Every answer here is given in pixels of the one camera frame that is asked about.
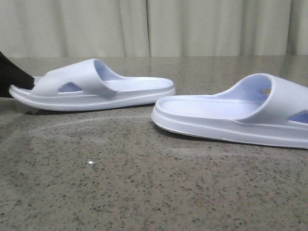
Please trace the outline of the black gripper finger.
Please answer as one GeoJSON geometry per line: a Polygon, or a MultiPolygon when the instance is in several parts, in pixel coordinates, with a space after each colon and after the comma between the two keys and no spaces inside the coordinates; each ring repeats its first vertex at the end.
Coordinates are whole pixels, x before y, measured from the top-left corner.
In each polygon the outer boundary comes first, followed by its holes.
{"type": "Polygon", "coordinates": [[[12,63],[2,52],[0,53],[0,96],[11,98],[10,85],[24,89],[34,87],[34,78],[12,63]]]}

